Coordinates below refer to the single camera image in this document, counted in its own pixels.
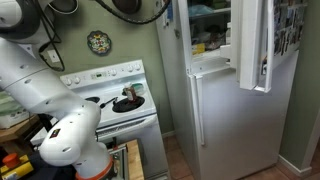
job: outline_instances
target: white refrigerator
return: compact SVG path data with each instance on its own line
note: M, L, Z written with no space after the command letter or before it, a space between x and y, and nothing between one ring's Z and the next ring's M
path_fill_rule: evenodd
M307 3L232 0L202 14L206 2L173 0L156 22L175 134L196 180L239 179L278 160ZM194 53L228 22L230 44Z

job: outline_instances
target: kitchen floor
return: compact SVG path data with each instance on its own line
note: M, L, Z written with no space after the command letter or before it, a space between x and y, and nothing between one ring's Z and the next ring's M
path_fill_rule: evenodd
M184 158L184 155L179 147L175 136L166 137L163 139L166 150L167 160L171 173L172 180L194 180L192 172ZM304 180L319 180L320 179L320 144L318 143L315 155L313 157L312 172ZM242 180L301 180L298 176L290 172L282 164L258 172Z

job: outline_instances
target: hanging pot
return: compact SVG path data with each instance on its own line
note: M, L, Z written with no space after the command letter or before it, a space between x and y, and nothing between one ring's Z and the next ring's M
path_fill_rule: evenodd
M72 14L78 9L79 2L78 0L55 0L49 6L60 14Z
M134 14L140 10L141 0L112 0L119 11L125 14Z

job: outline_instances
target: electrical cord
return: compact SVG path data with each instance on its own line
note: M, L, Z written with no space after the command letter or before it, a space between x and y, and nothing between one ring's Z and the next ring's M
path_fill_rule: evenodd
M134 19L130 19L130 18L127 18L127 17L125 17L123 15L118 14L110 6L108 6L106 3L104 3L103 0L95 0L95 1L98 4L100 4L104 9L106 9L109 13L111 13L114 16L116 16L117 18L119 18L119 19L121 19L121 20L123 20L125 22L131 23L131 24L136 24L136 25L144 25L144 24L148 24L148 23L151 23L151 22L157 20L166 11L166 9L168 8L169 4L171 3L171 0L168 0L166 2L166 4L160 9L160 11L157 14L155 14L154 16L152 16L151 18L149 18L149 19L146 19L146 20L134 20Z
M61 38L58 36L58 34L56 33L55 31L55 28L53 27L53 25L51 24L50 20L48 19L48 17L45 15L45 13L42 11L41 9L41 6L40 6L40 3L38 0L35 0L35 3L34 3L34 6L36 8L36 10L38 11L39 13L39 16L40 16L40 20L43 24L43 27L48 35L48 38L49 38L49 42L47 44L45 44L43 47L41 47L39 49L39 56L40 58L43 60L43 62L49 67L51 68L52 70L54 71L58 71L58 72L63 72L65 70L65 65L64 65L64 62L63 62L63 59L61 58L60 56L60 53L55 45L55 42L56 43L60 43L61 42ZM49 29L48 29L48 26L47 24L49 24L50 28L52 29L52 31L54 32L54 37L51 37L50 35L50 32L49 32ZM61 63L61 67L53 67L51 66L49 63L48 63L48 60L44 58L44 56L41 54L41 52L43 52L48 46L49 44L51 44L54 48L54 50L56 51L57 53L57 56L58 58L60 59L60 63Z

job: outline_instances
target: white stove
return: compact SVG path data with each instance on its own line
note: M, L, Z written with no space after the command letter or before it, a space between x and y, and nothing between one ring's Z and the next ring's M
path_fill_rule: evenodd
M138 139L142 165L146 179L166 179L168 165L164 152L157 111L154 105L141 60L81 71L61 76L63 83L84 99L94 98L101 108L101 120L97 128L98 140L110 142L116 137L118 143ZM127 112L114 112L114 103L126 99L122 95L124 84L143 85L138 93L144 103ZM31 143L42 142L46 131L41 130Z
M144 103L132 111L117 113L112 110L113 102L101 109L101 121L98 129L131 119L156 114L156 108L146 82L145 71L141 60L107 66L88 71L61 76L60 79L82 98L98 97L98 105L106 103L113 98L121 101L126 96L122 95L124 84L139 83L144 87Z

